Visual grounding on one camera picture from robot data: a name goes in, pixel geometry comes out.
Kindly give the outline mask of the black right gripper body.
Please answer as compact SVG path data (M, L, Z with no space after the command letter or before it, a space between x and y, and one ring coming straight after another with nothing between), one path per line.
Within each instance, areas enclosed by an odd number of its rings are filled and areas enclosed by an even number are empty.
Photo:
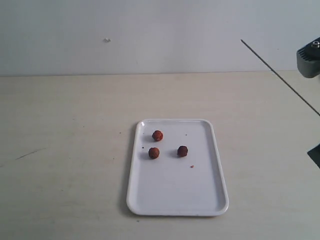
M307 155L312 159L312 161L320 169L320 144L312 148L307 152Z

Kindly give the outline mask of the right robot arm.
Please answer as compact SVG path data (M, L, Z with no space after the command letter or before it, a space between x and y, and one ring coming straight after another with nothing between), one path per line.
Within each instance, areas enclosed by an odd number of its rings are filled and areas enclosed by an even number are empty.
M296 64L303 77L312 79L320 76L320 37L297 50ZM309 150L307 155L320 169L320 143Z

